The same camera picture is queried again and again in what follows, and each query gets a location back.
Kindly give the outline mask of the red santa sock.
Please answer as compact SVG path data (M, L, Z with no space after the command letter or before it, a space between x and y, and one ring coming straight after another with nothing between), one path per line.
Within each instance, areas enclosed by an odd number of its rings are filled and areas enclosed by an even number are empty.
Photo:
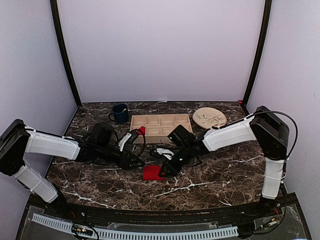
M161 170L160 165L146 165L143 169L144 181L162 181L163 177L159 176Z

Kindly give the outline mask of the plain red sock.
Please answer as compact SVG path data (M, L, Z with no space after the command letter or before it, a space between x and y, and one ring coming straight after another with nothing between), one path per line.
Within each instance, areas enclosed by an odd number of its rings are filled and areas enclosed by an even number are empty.
M140 136L144 136L146 134L146 128L144 126L141 126L137 129L137 132Z

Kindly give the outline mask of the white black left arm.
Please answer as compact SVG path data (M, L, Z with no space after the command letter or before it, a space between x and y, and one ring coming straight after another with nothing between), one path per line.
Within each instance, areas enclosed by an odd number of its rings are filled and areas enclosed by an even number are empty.
M118 168L132 170L144 167L139 155L125 147L133 144L143 135L139 129L133 129L121 139L111 144L116 136L115 129L107 123L97 123L93 130L81 139L60 136L36 130L24 124L21 119L14 120L0 137L0 172L14 177L51 204L51 210L60 218L67 218L70 206L59 189L35 171L24 159L25 154L41 154L61 157L75 162L92 161L95 158L111 160Z

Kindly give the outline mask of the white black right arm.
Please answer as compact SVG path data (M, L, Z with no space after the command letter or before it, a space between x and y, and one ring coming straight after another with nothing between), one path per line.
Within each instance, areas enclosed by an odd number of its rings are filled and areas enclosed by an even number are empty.
M190 161L199 156L216 152L229 146L247 142L257 142L265 159L264 180L261 192L262 201L255 205L255 213L266 217L275 208L280 186L286 176L286 165L296 142L289 145L289 126L280 119L288 118L296 128L296 121L288 114L259 106L255 112L226 124L211 127L199 136L190 133L179 124L168 138L178 147L175 153L164 153L156 149L159 155L165 155L158 176L175 177Z

